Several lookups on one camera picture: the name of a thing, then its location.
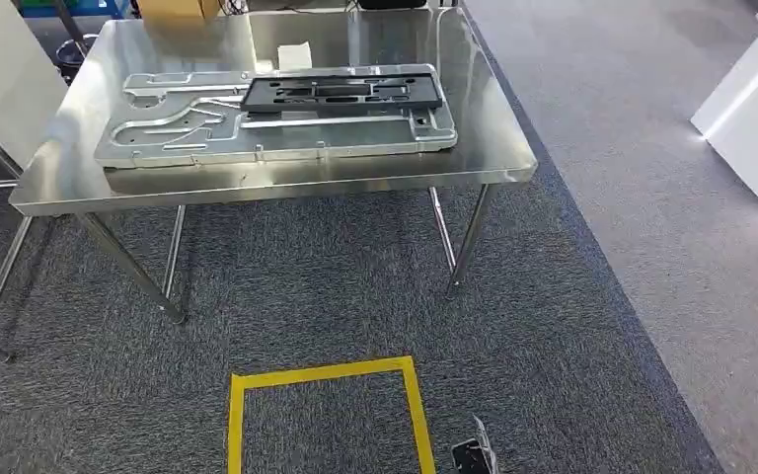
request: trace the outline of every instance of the table top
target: table top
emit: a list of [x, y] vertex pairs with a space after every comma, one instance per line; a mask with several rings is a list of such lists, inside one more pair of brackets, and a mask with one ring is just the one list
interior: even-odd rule
[[[449, 150], [405, 155], [111, 170], [94, 151], [134, 73], [278, 68], [308, 42], [313, 67], [431, 63], [458, 131]], [[252, 13], [171, 32], [107, 22], [10, 196], [25, 215], [526, 182], [536, 158], [464, 13], [455, 8]]]

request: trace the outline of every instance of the floor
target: floor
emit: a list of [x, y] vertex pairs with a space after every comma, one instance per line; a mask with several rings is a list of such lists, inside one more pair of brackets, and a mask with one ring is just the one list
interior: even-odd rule
[[[541, 141], [538, 180], [500, 193], [462, 297], [439, 297], [422, 193], [192, 207], [183, 328], [72, 219], [38, 221], [0, 309], [17, 353], [0, 366], [0, 469], [224, 472], [228, 373], [411, 354], [438, 472], [473, 414], [504, 472], [758, 472], [758, 203], [685, 121], [758, 33], [753, 7], [469, 8]], [[474, 196], [443, 194], [456, 237]], [[173, 214], [109, 216], [154, 276]], [[415, 458], [392, 375], [246, 404], [245, 472]]]
[[758, 200], [687, 122], [758, 5], [469, 8], [719, 459], [758, 472]]

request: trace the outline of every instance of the black plastic part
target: black plastic part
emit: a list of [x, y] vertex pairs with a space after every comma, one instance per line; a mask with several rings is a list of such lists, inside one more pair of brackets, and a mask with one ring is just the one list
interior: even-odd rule
[[460, 474], [490, 474], [484, 451], [476, 439], [452, 447], [452, 459]]
[[256, 77], [240, 108], [249, 113], [365, 112], [443, 106], [430, 74]]
[[419, 8], [425, 0], [357, 0], [358, 6], [365, 10], [391, 10], [401, 8]]

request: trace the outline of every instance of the yellow tape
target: yellow tape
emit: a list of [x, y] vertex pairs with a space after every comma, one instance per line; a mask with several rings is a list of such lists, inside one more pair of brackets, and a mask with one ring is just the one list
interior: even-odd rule
[[431, 441], [428, 438], [428, 426], [425, 423], [425, 409], [422, 407], [422, 397], [419, 395], [414, 360], [410, 355], [255, 375], [232, 374], [231, 405], [228, 409], [228, 474], [241, 474], [242, 471], [243, 403], [247, 388], [273, 387], [392, 370], [401, 370], [403, 373], [411, 423], [414, 427], [414, 441], [417, 444], [419, 472], [420, 474], [436, 474]]

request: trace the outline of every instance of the brown box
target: brown box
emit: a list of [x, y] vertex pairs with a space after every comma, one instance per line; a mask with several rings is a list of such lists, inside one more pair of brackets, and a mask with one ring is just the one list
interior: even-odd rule
[[219, 13], [222, 0], [138, 0], [141, 17], [151, 25], [195, 26]]

